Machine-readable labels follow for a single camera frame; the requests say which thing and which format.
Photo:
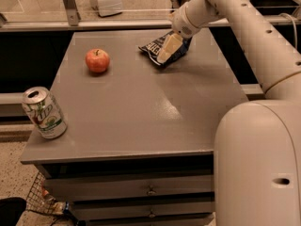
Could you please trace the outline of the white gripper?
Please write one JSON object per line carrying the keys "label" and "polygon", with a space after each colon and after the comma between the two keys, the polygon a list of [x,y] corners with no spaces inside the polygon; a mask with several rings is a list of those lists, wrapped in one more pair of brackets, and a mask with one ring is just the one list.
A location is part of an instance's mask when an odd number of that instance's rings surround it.
{"label": "white gripper", "polygon": [[186,11],[187,5],[182,5],[170,14],[171,28],[176,33],[166,34],[157,56],[158,63],[165,64],[180,58],[183,39],[190,39],[199,32],[199,28],[189,21]]}

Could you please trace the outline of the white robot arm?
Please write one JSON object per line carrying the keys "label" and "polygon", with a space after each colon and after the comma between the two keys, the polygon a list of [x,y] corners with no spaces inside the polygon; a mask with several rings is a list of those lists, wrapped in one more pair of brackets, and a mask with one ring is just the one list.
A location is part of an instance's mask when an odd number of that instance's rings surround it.
{"label": "white robot arm", "polygon": [[190,0],[170,16],[167,61],[209,22],[226,18],[262,87],[237,105],[214,140],[216,226],[301,226],[301,55],[250,0]]}

